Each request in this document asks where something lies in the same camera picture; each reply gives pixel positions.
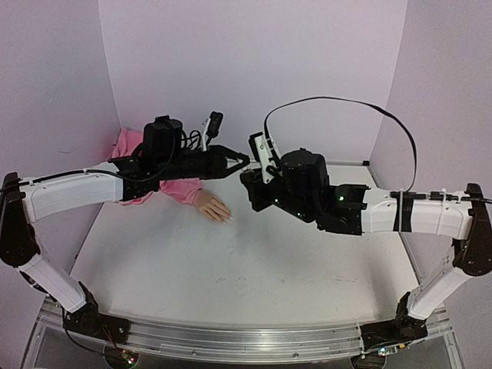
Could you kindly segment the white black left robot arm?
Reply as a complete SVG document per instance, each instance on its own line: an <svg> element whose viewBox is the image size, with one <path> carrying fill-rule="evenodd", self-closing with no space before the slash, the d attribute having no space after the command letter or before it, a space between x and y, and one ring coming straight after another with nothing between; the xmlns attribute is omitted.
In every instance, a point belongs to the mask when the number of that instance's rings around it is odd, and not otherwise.
<svg viewBox="0 0 492 369"><path fill-rule="evenodd" d="M33 224L50 215L90 204L128 202L157 191L167 180L226 178L246 167L250 158L221 145L207 150L130 155L90 168L22 180L5 176L1 189L1 259L31 278L89 336L101 333L103 317L89 305L89 293L63 268L50 262L37 242Z"/></svg>

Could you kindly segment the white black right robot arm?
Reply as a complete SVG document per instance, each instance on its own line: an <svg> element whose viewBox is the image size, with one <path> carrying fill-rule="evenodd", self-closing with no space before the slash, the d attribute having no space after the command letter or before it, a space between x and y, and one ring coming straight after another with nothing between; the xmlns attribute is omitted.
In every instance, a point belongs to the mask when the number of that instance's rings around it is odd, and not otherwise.
<svg viewBox="0 0 492 369"><path fill-rule="evenodd" d="M437 269L404 299L404 313L425 320L462 284L491 271L491 223L478 184L465 191L415 193L363 184L333 186L306 174L264 180L260 169L240 175L254 211L274 205L319 231L361 236L381 232L447 236L452 245Z"/></svg>

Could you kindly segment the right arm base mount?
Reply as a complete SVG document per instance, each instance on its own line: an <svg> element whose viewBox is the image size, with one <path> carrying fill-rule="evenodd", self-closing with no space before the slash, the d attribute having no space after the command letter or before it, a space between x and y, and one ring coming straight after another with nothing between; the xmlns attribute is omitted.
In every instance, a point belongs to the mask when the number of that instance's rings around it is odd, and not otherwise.
<svg viewBox="0 0 492 369"><path fill-rule="evenodd" d="M411 317L405 307L397 311L394 319L361 326L364 352L409 344L427 335L426 321Z"/></svg>

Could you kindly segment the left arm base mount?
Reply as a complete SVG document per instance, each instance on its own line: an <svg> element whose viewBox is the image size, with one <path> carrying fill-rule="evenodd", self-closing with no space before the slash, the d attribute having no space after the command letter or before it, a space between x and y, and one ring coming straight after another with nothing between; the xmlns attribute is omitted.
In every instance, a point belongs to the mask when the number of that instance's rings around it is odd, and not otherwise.
<svg viewBox="0 0 492 369"><path fill-rule="evenodd" d="M130 321L123 317L103 314L91 292L85 292L85 303L77 311L65 312L63 327L70 332L106 340L113 344L125 344Z"/></svg>

